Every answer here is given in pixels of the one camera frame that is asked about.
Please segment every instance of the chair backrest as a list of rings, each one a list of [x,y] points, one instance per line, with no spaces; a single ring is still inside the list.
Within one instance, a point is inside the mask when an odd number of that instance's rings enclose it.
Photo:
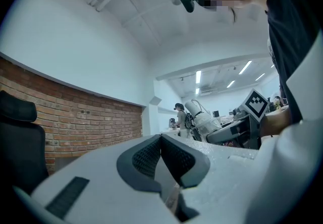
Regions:
[[[45,131],[32,122],[35,104],[0,91],[0,157],[2,177],[30,194],[48,177]]]

